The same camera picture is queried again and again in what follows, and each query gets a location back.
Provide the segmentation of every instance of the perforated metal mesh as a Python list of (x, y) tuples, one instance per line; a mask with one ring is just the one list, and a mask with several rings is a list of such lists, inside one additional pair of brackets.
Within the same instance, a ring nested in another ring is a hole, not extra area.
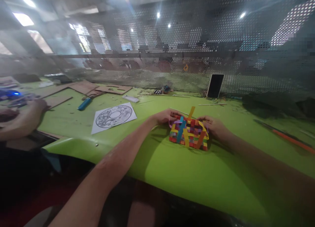
[(227, 93), (309, 93), (314, 10), (315, 0), (170, 0), (32, 30), (72, 78), (201, 92), (222, 73)]

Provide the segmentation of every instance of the green tabletop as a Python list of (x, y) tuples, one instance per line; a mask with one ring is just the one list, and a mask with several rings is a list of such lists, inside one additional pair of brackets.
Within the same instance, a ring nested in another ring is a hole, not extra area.
[[(146, 94), (132, 89), (126, 94)], [(69, 155), (93, 163), (99, 162), (120, 140), (137, 128), (148, 116), (168, 107), (189, 113), (196, 106), (194, 117), (217, 117), (237, 136), (289, 166), (315, 178), (315, 158), (310, 153), (274, 135), (253, 121), (259, 119), (244, 111), (241, 102), (230, 100), (224, 106), (209, 104), (205, 98), (186, 96), (145, 95), (131, 103), (138, 119), (91, 135), (95, 111), (128, 102), (121, 95), (107, 93), (93, 99), (85, 111), (78, 111), (83, 95), (66, 89), (53, 96), (70, 95), (73, 99), (46, 112), (39, 130), (66, 136), (45, 148), (52, 153)], [(307, 143), (315, 140), (301, 133), (315, 133), (307, 122), (293, 118), (262, 120), (285, 130)], [(281, 192), (238, 156), (211, 144), (210, 150), (197, 151), (168, 140), (168, 125), (153, 129), (142, 144), (128, 175), (152, 184), (179, 197), (232, 214), (250, 223), (290, 222), (298, 215), (285, 208)]]

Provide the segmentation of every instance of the printed circular pattern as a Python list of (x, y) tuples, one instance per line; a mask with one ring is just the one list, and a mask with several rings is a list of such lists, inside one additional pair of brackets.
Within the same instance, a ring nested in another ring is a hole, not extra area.
[(110, 128), (124, 123), (132, 114), (129, 106), (115, 106), (104, 110), (96, 118), (96, 124), (101, 128)]

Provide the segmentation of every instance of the phone screen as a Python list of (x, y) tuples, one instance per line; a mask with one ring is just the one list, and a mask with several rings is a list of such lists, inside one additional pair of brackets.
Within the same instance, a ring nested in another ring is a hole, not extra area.
[(211, 75), (207, 97), (215, 97), (215, 98), (219, 97), (223, 78), (224, 78), (224, 74)]

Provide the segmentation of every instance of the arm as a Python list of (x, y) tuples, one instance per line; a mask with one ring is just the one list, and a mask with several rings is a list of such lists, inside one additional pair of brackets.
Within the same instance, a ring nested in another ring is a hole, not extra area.
[(230, 147), (245, 161), (268, 177), (275, 186), (290, 196), (294, 205), (303, 214), (313, 217), (315, 207), (314, 179), (237, 137), (220, 120), (209, 116), (199, 117), (198, 120), (203, 120), (215, 139)]
[(0, 130), (0, 141), (22, 138), (32, 133), (37, 128), (46, 106), (47, 103), (43, 99), (28, 102), (27, 108), (10, 125)]
[(174, 121), (176, 111), (167, 109), (149, 117), (111, 150), (82, 181), (50, 227), (96, 227), (110, 191), (129, 170), (148, 133), (158, 124)]

